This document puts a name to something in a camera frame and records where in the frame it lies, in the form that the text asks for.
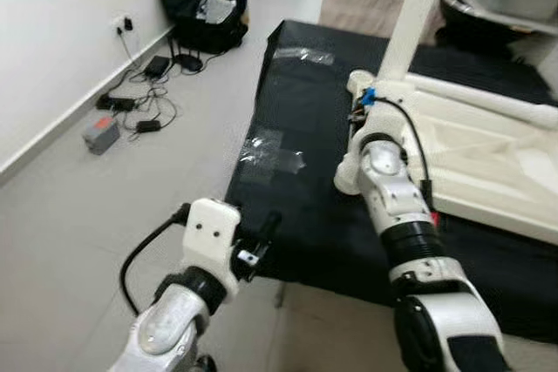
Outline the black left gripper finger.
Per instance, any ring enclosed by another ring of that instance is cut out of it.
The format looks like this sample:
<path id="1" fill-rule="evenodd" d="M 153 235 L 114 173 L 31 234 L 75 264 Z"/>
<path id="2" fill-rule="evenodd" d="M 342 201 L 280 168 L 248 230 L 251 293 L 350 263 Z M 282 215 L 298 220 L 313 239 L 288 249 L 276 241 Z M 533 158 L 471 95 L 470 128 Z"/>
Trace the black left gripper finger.
<path id="1" fill-rule="evenodd" d="M 262 224 L 254 231 L 254 245 L 250 248 L 256 260 L 263 260 L 266 257 L 280 224 L 282 224 L 282 214 L 276 210 L 270 210 L 264 216 Z"/>

